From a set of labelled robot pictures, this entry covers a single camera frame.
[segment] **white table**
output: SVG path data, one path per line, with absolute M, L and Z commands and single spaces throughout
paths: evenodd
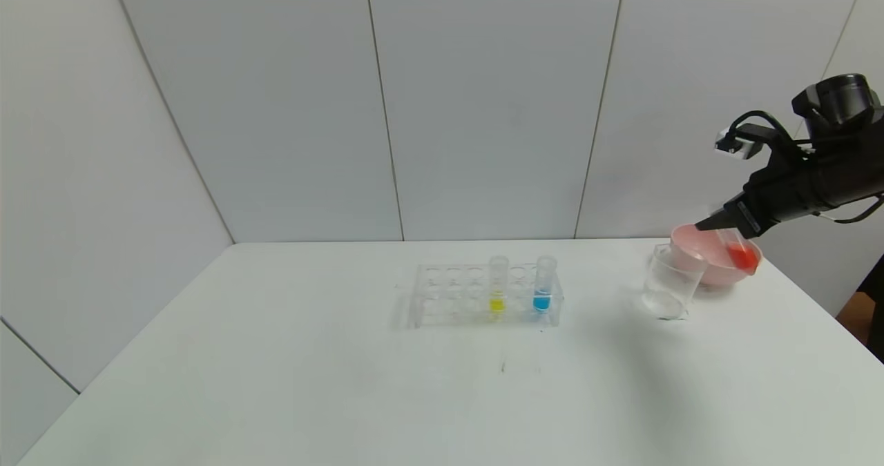
M 233 246 L 20 464 L 884 464 L 884 367 L 774 266 L 627 309 L 658 242 Z M 419 262 L 495 254 L 559 259 L 559 327 L 403 327 Z

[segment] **test tube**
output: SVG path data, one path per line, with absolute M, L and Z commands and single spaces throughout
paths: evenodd
M 503 312 L 506 309 L 506 280 L 509 278 L 509 259 L 505 255 L 493 256 L 488 261 L 490 287 L 489 309 Z
M 550 308 L 550 294 L 553 292 L 555 267 L 559 262 L 551 255 L 537 258 L 537 277 L 534 279 L 534 309 L 547 311 Z

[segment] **red liquid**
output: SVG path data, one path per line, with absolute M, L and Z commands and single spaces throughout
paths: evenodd
M 758 256 L 755 255 L 754 250 L 744 249 L 739 243 L 730 243 L 727 244 L 727 254 L 730 255 L 730 260 L 733 261 L 735 268 L 746 271 L 748 274 L 755 274 L 755 270 L 758 268 Z

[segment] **blue liquid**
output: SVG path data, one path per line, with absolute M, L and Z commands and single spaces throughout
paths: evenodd
M 534 309 L 548 311 L 550 308 L 550 294 L 546 290 L 534 290 Z

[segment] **yellow liquid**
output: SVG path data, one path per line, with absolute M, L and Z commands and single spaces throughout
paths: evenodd
M 489 308 L 492 309 L 492 312 L 503 312 L 506 310 L 506 304 L 503 302 L 503 292 L 499 290 L 492 292 Z

